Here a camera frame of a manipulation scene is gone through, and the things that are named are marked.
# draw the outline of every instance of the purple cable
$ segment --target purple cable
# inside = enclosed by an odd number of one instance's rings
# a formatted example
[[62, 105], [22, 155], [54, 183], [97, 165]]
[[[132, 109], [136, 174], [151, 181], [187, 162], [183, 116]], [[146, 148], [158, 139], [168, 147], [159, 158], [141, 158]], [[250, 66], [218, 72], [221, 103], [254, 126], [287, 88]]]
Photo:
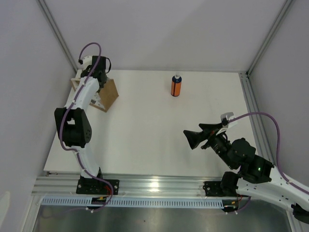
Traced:
[[[87, 47], [89, 47], [90, 45], [93, 45], [93, 44], [97, 45], [98, 48], [99, 48], [98, 59], [97, 59], [96, 63], [94, 64], [94, 66], [92, 67], [92, 69], [91, 69], [91, 71], [89, 72], [89, 74], [87, 75], [87, 77], [86, 77], [86, 79], [85, 79], [85, 81], [84, 81], [85, 84], [87, 83], [89, 77], [91, 76], [91, 74], [93, 73], [94, 69], [95, 69], [96, 66], [98, 65], [99, 57], [101, 56], [101, 46], [100, 46], [100, 44], [98, 44], [98, 43], [96, 43], [96, 42], [92, 42], [92, 43], [87, 44], [87, 45], [81, 50], [81, 52], [80, 52], [80, 54], [79, 54], [79, 57], [78, 57], [78, 59], [81, 59], [82, 54], [83, 54], [83, 51], [84, 51]], [[83, 90], [83, 88], [84, 88], [84, 85], [82, 85], [82, 86], [79, 88], [79, 90], [77, 91], [77, 93], [76, 93], [76, 95], [75, 95], [75, 97], [74, 97], [74, 101], [77, 100], [77, 98], [78, 98], [79, 94], [81, 93], [81, 91]], [[112, 185], [111, 185], [108, 181], [106, 181], [106, 180], [104, 180], [104, 179], [101, 179], [101, 178], [98, 178], [98, 177], [92, 175], [91, 173], [89, 173], [89, 172], [85, 169], [84, 165], [83, 165], [82, 162], [81, 162], [81, 158], [80, 158], [80, 155], [79, 155], [77, 149], [75, 149], [75, 148], [66, 148], [66, 147], [64, 146], [63, 138], [62, 138], [64, 123], [65, 123], [65, 121], [66, 121], [66, 118], [67, 118], [67, 116], [68, 116], [68, 113], [69, 113], [70, 109], [71, 109], [73, 106], [74, 106], [74, 103], [72, 102], [71, 105], [67, 108], [67, 110], [65, 111], [65, 113], [64, 113], [64, 115], [63, 115], [63, 118], [62, 118], [62, 121], [61, 121], [61, 125], [60, 125], [60, 131], [59, 131], [60, 144], [61, 144], [61, 147], [62, 147], [64, 150], [66, 150], [66, 151], [74, 151], [74, 152], [77, 153], [76, 156], [77, 156], [78, 163], [79, 163], [79, 165], [81, 166], [81, 168], [84, 170], [84, 172], [85, 172], [87, 175], [89, 175], [89, 176], [92, 177], [93, 179], [96, 179], [96, 180], [98, 180], [98, 181], [101, 181], [101, 182], [107, 184], [107, 185], [111, 188], [111, 196], [110, 196], [110, 198], [105, 202], [105, 204], [104, 204], [103, 206], [101, 206], [100, 208], [96, 209], [96, 210], [92, 210], [92, 212], [97, 212], [97, 211], [101, 210], [104, 206], [106, 206], [106, 205], [111, 201], [112, 196], [113, 196], [113, 194], [114, 194], [114, 192], [113, 192], [113, 187], [112, 187]], [[71, 210], [65, 211], [64, 213], [69, 212], [69, 211], [73, 211], [73, 210], [77, 210], [77, 209], [83, 209], [83, 208], [71, 209]]]
[[[264, 113], [264, 112], [252, 112], [252, 113], [247, 113], [247, 114], [244, 114], [244, 115], [241, 115], [239, 117], [236, 117], [234, 119], [231, 119], [229, 120], [229, 122], [234, 122], [234, 121], [237, 121], [243, 117], [246, 117], [246, 116], [252, 116], [252, 115], [265, 115], [267, 117], [269, 117], [275, 124], [276, 126], [276, 130], [277, 130], [277, 150], [276, 150], [276, 160], [277, 160], [277, 167], [278, 167], [278, 171], [280, 173], [280, 175], [283, 177], [283, 179], [286, 181], [286, 182], [289, 182], [289, 179], [286, 177], [286, 175], [283, 173], [282, 169], [281, 169], [281, 164], [280, 164], [280, 159], [279, 159], [279, 151], [280, 151], [280, 129], [279, 129], [279, 125], [277, 123], [277, 121], [275, 120], [275, 118], [273, 116], [271, 116], [270, 114], [268, 113]], [[295, 187], [296, 189], [306, 193], [309, 195], [309, 191], [301, 188], [300, 186], [297, 186], [296, 184], [294, 183], [290, 183], [290, 185], [292, 185], [293, 187]]]
[[237, 212], [240, 212], [240, 211], [244, 210], [245, 208], [247, 208], [250, 201], [251, 201], [251, 197], [248, 198], [247, 202], [243, 205], [242, 208], [240, 208], [239, 210], [237, 210]]
[[41, 218], [43, 218], [43, 219], [55, 218], [55, 217], [57, 217], [57, 216], [61, 216], [61, 215], [66, 214], [66, 213], [68, 213], [68, 212], [75, 211], [75, 210], [81, 210], [81, 209], [86, 209], [86, 208], [85, 208], [85, 207], [72, 208], [72, 209], [69, 209], [69, 210], [66, 210], [66, 211], [59, 212], [59, 213], [57, 213], [57, 214], [52, 214], [52, 215], [50, 215], [50, 216], [44, 216], [44, 215], [43, 215], [43, 212], [41, 212], [41, 213], [40, 213], [40, 216], [41, 216]]

